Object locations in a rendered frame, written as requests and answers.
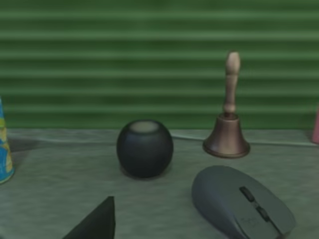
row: gray computer mouse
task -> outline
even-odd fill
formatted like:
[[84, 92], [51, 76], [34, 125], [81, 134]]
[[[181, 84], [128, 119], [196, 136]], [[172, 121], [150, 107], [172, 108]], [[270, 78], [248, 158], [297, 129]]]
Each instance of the gray computer mouse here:
[[231, 167], [202, 170], [191, 193], [198, 211], [230, 239], [282, 239], [296, 226], [293, 213], [279, 198]]

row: green wall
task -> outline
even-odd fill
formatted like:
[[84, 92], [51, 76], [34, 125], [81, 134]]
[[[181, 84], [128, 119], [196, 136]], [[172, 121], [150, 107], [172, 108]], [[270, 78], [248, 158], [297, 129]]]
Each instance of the green wall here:
[[317, 0], [1, 0], [8, 127], [211, 128], [237, 50], [243, 128], [312, 128]]

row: blue and yellow can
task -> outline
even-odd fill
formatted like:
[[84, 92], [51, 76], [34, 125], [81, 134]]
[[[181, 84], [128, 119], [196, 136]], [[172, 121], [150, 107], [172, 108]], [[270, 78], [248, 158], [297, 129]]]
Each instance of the blue and yellow can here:
[[6, 136], [2, 102], [0, 99], [0, 184], [6, 182], [14, 174], [11, 151]]

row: tabletop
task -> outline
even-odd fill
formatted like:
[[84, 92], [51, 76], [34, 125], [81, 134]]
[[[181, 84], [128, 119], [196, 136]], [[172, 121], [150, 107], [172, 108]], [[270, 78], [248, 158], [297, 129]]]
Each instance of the tabletop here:
[[[223, 239], [194, 208], [196, 174], [227, 165], [254, 177], [294, 213], [290, 239], [319, 237], [319, 147], [302, 130], [244, 130], [251, 152], [220, 159], [202, 150], [210, 130], [171, 130], [169, 169], [135, 180], [119, 167], [118, 130], [11, 129], [15, 175], [0, 185], [0, 235], [4, 239], [61, 239], [108, 196], [115, 197], [116, 239]], [[198, 140], [182, 139], [194, 137]], [[285, 142], [271, 145], [263, 142]]]

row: pink object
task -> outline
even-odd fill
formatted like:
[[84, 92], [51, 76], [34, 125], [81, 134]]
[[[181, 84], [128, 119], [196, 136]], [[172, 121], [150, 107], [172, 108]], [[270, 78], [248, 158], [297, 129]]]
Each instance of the pink object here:
[[313, 142], [319, 144], [319, 108], [317, 109], [316, 123], [313, 132]]

